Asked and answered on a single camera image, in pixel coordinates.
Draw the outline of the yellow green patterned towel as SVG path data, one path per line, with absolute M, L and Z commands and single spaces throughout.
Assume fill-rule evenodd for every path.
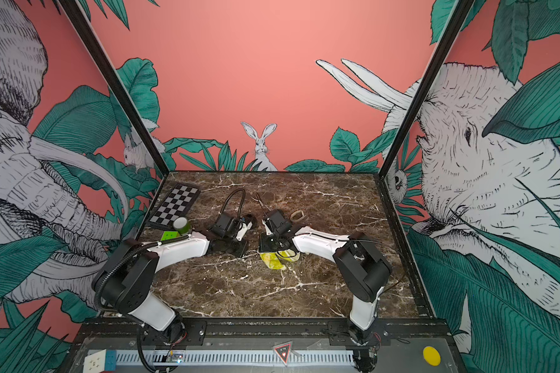
M 259 255 L 266 267 L 271 270 L 286 270 L 284 262 L 292 263 L 300 259 L 300 253 L 293 250 L 259 253 Z

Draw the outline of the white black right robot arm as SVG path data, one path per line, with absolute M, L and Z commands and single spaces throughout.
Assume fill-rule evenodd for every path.
M 265 213 L 263 223 L 266 233 L 261 236 L 260 248 L 265 252 L 291 250 L 333 262 L 353 294 L 349 315 L 352 326 L 361 332 L 370 329 L 378 300 L 393 272 L 376 241 L 363 233 L 335 235 L 293 225 L 280 210 Z

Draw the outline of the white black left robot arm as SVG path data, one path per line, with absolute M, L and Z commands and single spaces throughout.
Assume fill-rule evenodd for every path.
M 182 317 L 152 293 L 156 274 L 214 253 L 242 257 L 248 246 L 245 236 L 256 226 L 257 219 L 252 214 L 237 218 L 222 213 L 205 231 L 191 230 L 177 238 L 155 242 L 127 240 L 93 279 L 94 303 L 101 310 L 113 309 L 162 334 L 179 334 Z

